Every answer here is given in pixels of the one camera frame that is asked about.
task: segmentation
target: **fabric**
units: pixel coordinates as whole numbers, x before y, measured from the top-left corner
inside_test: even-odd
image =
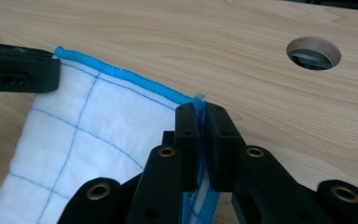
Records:
[[[87,181],[124,183],[140,174],[174,109],[190,98],[85,54],[57,48],[60,87],[38,94],[0,188],[0,224],[56,223]],[[218,193],[200,160],[199,190],[184,195],[183,223],[211,223]]]

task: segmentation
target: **wood grain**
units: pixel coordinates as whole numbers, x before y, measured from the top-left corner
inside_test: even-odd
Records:
[[[292,63],[287,45],[307,35],[333,42],[341,62],[326,71]],[[358,187],[356,10],[269,0],[0,0],[0,43],[64,46],[205,94],[299,183],[316,189],[337,178]],[[32,98],[0,93],[0,182]],[[219,207],[215,223],[235,223],[231,212]]]

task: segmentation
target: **blue grid line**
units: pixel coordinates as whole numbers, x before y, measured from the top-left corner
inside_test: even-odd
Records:
[[[40,113],[43,113],[43,114],[46,114],[46,115],[48,115],[48,116],[50,116],[50,117],[52,117],[52,118],[54,118],[54,119],[57,119],[57,120],[59,120],[59,121],[62,121],[62,122],[64,122],[64,123],[66,123],[66,124],[68,124],[68,125],[70,125],[70,126],[76,128],[76,126],[75,126],[74,124],[71,124],[70,122],[66,121],[65,119],[62,119],[62,118],[60,118],[60,117],[55,116],[55,115],[49,113],[49,112],[46,111],[46,110],[37,109],[37,108],[33,108],[33,107],[31,108],[31,110],[37,111],[37,112],[40,112]],[[83,133],[87,133],[87,134],[91,135],[92,137],[94,137],[94,138],[96,138],[96,139],[98,139],[98,140],[101,140],[101,141],[105,142],[106,144],[108,144],[108,145],[111,146],[111,147],[114,147],[117,151],[119,151],[119,152],[123,153],[125,156],[127,156],[131,161],[135,162],[135,164],[137,164],[142,170],[144,169],[144,167],[140,164],[140,162],[136,161],[130,154],[126,153],[123,149],[117,147],[115,144],[113,144],[113,143],[111,143],[111,142],[109,142],[109,141],[107,141],[107,140],[101,138],[100,136],[98,136],[98,135],[96,135],[96,134],[94,134],[94,133],[91,133],[91,132],[89,132],[89,131],[86,131],[86,130],[84,130],[84,129],[81,129],[81,128],[78,128],[78,127],[77,127],[77,129],[78,129],[79,131],[83,132]]]
[[[76,69],[76,70],[78,70],[78,71],[80,71],[80,72],[83,72],[83,73],[89,75],[89,76],[96,77],[96,76],[94,76],[92,73],[86,72],[86,71],[84,71],[84,70],[82,70],[82,69],[80,69],[80,68],[78,68],[78,67],[76,67],[76,66],[73,66],[73,65],[71,65],[71,64],[62,63],[62,65],[72,67],[72,68],[74,68],[74,69]],[[96,78],[98,78],[98,79],[101,80],[101,81],[107,82],[107,83],[109,83],[109,84],[112,84],[112,85],[121,87],[121,88],[123,88],[123,89],[129,90],[129,91],[133,91],[133,92],[135,92],[136,94],[141,95],[141,96],[143,96],[144,98],[146,98],[146,99],[148,99],[148,100],[150,100],[150,101],[153,101],[153,102],[155,102],[155,103],[157,103],[157,104],[159,104],[159,105],[163,105],[164,107],[167,107],[167,108],[169,108],[169,109],[171,109],[171,110],[174,110],[174,108],[172,108],[172,107],[170,107],[170,106],[168,106],[168,105],[165,105],[165,104],[163,104],[162,102],[159,102],[159,101],[157,101],[157,100],[155,100],[155,99],[152,99],[151,97],[148,97],[148,96],[146,96],[146,95],[144,95],[144,94],[141,94],[140,92],[134,90],[134,89],[131,88],[131,87],[126,87],[126,86],[120,85],[120,84],[118,84],[118,83],[116,83],[116,82],[106,80],[106,79],[101,78],[101,77],[99,77],[99,76],[97,76]]]
[[[92,90],[94,89],[94,86],[95,86],[95,83],[97,82],[97,80],[98,80],[98,78],[96,77],[95,80],[94,80],[94,82],[92,83],[91,88],[89,89],[89,94],[88,94],[88,96],[87,96],[87,98],[86,98],[86,102],[84,103],[83,108],[81,109],[81,111],[80,111],[80,113],[79,113],[79,117],[78,117],[77,125],[76,125],[76,130],[75,130],[75,132],[74,132],[74,135],[72,136],[72,143],[71,143],[71,146],[70,146],[70,148],[69,148],[69,150],[68,150],[68,153],[67,153],[67,155],[66,155],[65,162],[63,163],[63,166],[62,166],[61,170],[59,171],[56,180],[54,181],[53,187],[52,187],[52,189],[51,189],[51,191],[50,191],[50,194],[49,194],[49,196],[48,196],[48,200],[46,201],[45,206],[43,207],[42,212],[40,213],[40,216],[38,217],[38,219],[37,219],[37,221],[36,221],[37,223],[40,223],[40,221],[41,221],[43,215],[45,214],[46,209],[47,209],[47,207],[48,207],[48,205],[49,205],[49,203],[50,203],[50,201],[51,201],[52,191],[55,190],[55,188],[56,188],[56,186],[57,186],[57,183],[58,183],[58,181],[60,180],[60,177],[61,177],[61,175],[62,175],[62,172],[63,172],[63,170],[65,169],[67,162],[69,161],[69,158],[70,158],[70,156],[71,156],[71,152],[72,152],[72,150],[73,150],[73,148],[74,148],[74,143],[75,143],[75,139],[76,139],[76,135],[77,135],[77,131],[78,131],[78,125],[79,125],[79,123],[80,123],[80,121],[81,121],[81,117],[82,117],[82,115],[83,115],[84,109],[86,108],[87,102],[89,101],[91,92],[92,92]]]
[[[29,178],[27,178],[27,177],[25,177],[25,176],[17,175],[17,174],[14,174],[14,173],[12,173],[12,172],[9,172],[8,174],[11,175],[11,176],[13,176],[13,177],[16,177],[16,178],[18,178],[18,179],[20,179],[20,180],[22,180],[22,181],[25,181],[25,182],[27,182],[27,183],[29,183],[29,184],[35,185],[35,186],[37,186],[37,187],[39,187],[39,188],[41,188],[41,189],[45,189],[45,190],[47,190],[47,191],[50,191],[50,192],[56,194],[57,196],[59,196],[60,198],[65,199],[65,200],[68,200],[68,201],[69,201],[69,200],[71,199],[71,197],[65,196],[65,195],[59,193],[59,192],[56,191],[56,190],[52,190],[52,189],[49,188],[49,187],[46,187],[46,186],[43,186],[43,185],[41,185],[41,184],[39,184],[39,183],[37,183],[37,182],[34,182],[33,180],[31,180],[31,179],[29,179]]]

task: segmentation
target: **metal grommet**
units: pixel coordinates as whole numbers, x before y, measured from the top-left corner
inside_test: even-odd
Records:
[[[246,149],[246,153],[248,153],[249,156],[251,157],[263,157],[264,156],[264,152],[256,147],[250,147],[248,149]]]
[[[333,186],[330,190],[333,195],[339,198],[341,201],[347,203],[358,203],[358,194],[353,192],[351,189],[342,186]]]
[[[175,154],[175,150],[170,147],[164,147],[158,151],[158,154],[162,157],[171,157]]]
[[[100,182],[93,185],[87,190],[87,197],[90,200],[96,201],[106,197],[110,193],[110,185],[105,182]]]

